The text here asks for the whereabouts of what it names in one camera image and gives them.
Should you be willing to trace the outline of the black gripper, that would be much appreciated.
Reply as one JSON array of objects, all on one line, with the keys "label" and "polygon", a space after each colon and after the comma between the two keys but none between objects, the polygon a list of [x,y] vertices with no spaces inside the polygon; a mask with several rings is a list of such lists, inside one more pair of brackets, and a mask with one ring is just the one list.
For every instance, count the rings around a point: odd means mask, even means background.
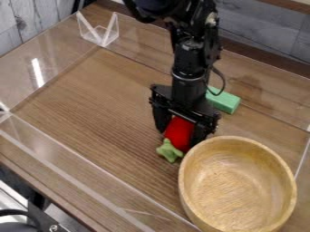
[{"label": "black gripper", "polygon": [[184,105],[172,99],[172,87],[161,84],[149,85],[151,96],[148,103],[152,107],[155,127],[164,132],[172,116],[192,122],[194,131],[190,139],[190,147],[194,147],[206,140],[210,133],[215,133],[218,121],[220,120],[219,110],[214,108],[210,101],[202,97],[196,102]]}]

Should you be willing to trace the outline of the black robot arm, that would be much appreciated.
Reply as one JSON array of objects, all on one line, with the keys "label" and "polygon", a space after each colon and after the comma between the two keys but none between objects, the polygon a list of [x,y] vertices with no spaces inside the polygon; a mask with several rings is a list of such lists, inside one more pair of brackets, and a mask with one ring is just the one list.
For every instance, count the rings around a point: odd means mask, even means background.
[{"label": "black robot arm", "polygon": [[171,35],[172,84],[149,86],[148,102],[157,131],[172,117],[194,124],[191,146],[215,133],[219,111],[206,99],[214,63],[220,59],[219,16],[214,0],[123,0],[132,17],[143,24],[161,20]]}]

